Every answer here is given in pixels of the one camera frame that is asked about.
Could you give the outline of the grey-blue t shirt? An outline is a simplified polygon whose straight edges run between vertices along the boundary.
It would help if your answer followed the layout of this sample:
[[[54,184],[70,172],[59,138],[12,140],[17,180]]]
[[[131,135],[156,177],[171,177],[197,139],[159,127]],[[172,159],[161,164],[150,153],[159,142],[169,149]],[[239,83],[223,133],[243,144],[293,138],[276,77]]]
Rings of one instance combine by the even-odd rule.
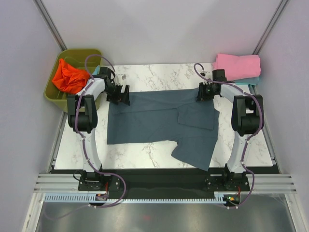
[[[219,111],[196,101],[197,89],[131,92],[109,106],[107,144],[177,143],[172,157],[207,171],[218,139]]]

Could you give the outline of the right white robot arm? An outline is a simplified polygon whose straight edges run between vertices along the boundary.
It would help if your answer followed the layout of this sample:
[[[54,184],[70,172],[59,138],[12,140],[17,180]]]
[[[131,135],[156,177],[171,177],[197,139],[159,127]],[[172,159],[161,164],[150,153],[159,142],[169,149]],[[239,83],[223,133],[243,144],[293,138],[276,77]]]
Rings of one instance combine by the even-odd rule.
[[[212,71],[212,78],[199,83],[197,101],[212,100],[218,95],[232,104],[231,126],[234,142],[231,156],[220,176],[206,176],[206,186],[210,191],[250,191],[254,183],[247,174],[253,172],[246,167],[246,154],[251,139],[264,127],[264,106],[261,95],[245,92],[225,77],[223,69]]]

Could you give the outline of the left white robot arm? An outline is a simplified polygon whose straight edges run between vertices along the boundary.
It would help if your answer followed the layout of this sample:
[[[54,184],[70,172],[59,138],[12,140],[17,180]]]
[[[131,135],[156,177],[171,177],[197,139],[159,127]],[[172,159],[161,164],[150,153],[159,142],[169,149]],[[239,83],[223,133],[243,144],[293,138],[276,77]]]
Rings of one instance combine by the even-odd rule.
[[[98,157],[95,139],[98,125],[97,97],[105,92],[107,101],[130,106],[129,85],[122,85],[123,78],[114,68],[97,67],[85,87],[67,97],[68,124],[79,135],[83,151],[83,170],[79,173],[79,191],[108,191],[112,177],[100,174],[102,164]]]

